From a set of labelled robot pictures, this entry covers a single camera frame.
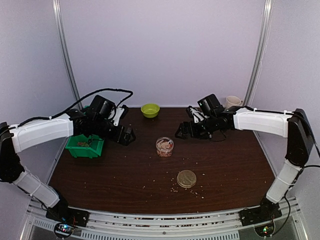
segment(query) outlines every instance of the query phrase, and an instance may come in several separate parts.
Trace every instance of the wooden table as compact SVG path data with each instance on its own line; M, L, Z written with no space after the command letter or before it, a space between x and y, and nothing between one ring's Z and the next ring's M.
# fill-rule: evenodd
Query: wooden table
M120 213L201 213L258 205L274 175L253 132L229 130L222 142L174 138L179 123L189 120L185 108L162 108L154 119L131 108L121 124L134 129L135 142L108 141L94 159L73 158L65 150L50 185L71 206ZM174 140L171 157L158 157L159 137ZM177 184L182 170L194 171L195 186Z

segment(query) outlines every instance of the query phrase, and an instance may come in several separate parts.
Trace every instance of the lime green bowl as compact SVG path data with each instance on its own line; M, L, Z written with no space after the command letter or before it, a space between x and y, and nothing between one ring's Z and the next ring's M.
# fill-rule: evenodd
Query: lime green bowl
M158 115L160 107L154 103L148 103L141 107L141 112L146 118L154 118Z

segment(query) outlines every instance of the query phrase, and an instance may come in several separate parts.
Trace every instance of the green bin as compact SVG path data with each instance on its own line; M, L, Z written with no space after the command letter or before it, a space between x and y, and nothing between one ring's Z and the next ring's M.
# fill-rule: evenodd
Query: green bin
M89 146L79 146L78 143L88 143ZM72 157L97 158L101 156L102 148L104 146L104 139L97 135L86 137L85 135L72 136L69 138L65 149L68 149Z

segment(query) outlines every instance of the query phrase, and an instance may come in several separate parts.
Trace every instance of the white mug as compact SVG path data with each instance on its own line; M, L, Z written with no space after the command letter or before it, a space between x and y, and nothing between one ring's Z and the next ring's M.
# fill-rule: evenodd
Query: white mug
M228 109L232 106L241 106L243 101L237 96L227 96L225 101L225 109Z

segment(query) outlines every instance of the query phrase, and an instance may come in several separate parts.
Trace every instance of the glass jar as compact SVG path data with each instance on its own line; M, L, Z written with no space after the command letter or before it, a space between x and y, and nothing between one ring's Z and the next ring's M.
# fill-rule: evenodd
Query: glass jar
M160 137L155 142L156 153L160 158L168 158L174 150L174 141L169 137Z

